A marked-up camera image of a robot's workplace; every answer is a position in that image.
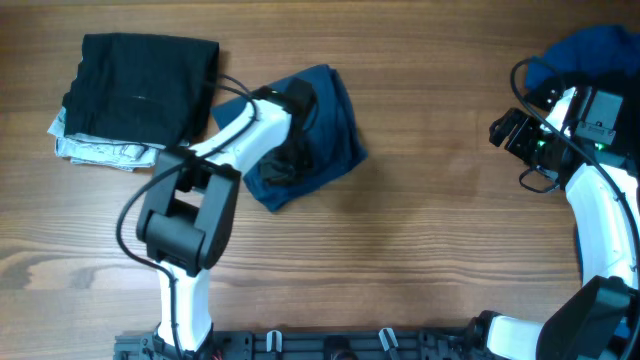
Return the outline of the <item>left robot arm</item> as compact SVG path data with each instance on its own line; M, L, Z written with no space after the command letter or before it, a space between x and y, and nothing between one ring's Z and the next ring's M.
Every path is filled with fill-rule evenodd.
M213 322L205 282L230 240L240 183L257 168L268 185L290 186L311 172L307 130L317 96L294 78L284 91L263 86L217 135L160 153L146 189L136 236L163 285L155 359L207 359Z

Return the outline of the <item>navy blue shorts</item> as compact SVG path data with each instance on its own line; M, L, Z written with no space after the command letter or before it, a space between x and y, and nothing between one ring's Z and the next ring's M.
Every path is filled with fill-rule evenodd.
M317 65L269 87L283 93L296 79L311 84L316 95L304 134L312 145L314 173L299 185L271 186L261 179L258 164L247 172L243 177L246 187L271 212L349 173L367 158L349 95L337 70Z

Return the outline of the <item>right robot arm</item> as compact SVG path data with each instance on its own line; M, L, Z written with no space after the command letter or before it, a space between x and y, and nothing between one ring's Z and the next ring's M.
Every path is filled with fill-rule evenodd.
M564 191L575 218L580 290L546 322L485 311L453 347L464 359L639 356L639 165L630 101L591 86L554 93L546 117L509 109L489 140Z

